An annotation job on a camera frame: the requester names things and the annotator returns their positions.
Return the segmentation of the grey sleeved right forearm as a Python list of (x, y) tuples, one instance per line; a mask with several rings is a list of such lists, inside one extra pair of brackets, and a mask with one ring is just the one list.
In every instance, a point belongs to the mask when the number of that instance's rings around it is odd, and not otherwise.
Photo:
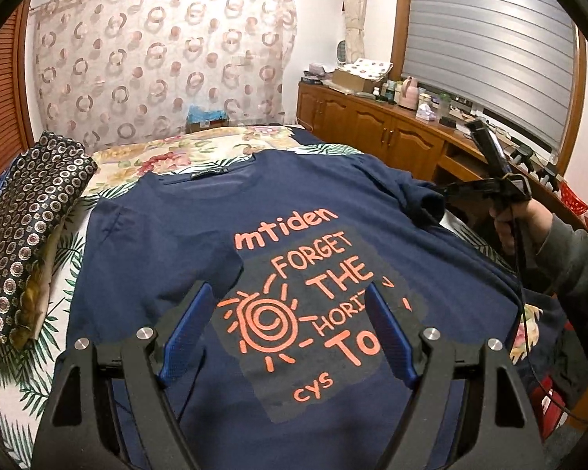
[(588, 345), (588, 233), (553, 217), (536, 261), (552, 280), (568, 320)]

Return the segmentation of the person's right hand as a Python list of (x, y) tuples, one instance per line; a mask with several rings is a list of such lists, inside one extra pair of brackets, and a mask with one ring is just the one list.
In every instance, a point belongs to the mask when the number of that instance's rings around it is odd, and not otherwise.
[(519, 259), (529, 244), (538, 268), (557, 269), (558, 255), (551, 253), (550, 248), (543, 249), (554, 225), (554, 214), (544, 205), (531, 199), (506, 208), (491, 207), (490, 216), (508, 256)]

